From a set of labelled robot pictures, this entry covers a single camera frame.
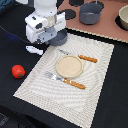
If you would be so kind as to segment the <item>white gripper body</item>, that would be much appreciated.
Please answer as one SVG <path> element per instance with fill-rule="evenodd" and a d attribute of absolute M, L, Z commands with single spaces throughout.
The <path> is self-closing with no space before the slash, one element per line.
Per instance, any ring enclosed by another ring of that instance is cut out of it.
<path fill-rule="evenodd" d="M 42 17 L 35 12 L 25 18 L 26 36 L 31 43 L 47 42 L 57 36 L 66 26 L 65 13 Z"/>

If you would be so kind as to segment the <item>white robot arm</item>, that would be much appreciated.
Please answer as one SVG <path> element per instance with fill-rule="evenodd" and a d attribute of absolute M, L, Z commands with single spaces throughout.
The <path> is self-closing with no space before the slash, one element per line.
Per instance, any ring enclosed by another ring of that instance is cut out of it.
<path fill-rule="evenodd" d="M 26 36 L 31 43 L 47 42 L 66 26 L 65 13 L 57 14 L 57 0 L 34 0 L 35 11 L 25 18 Z"/>

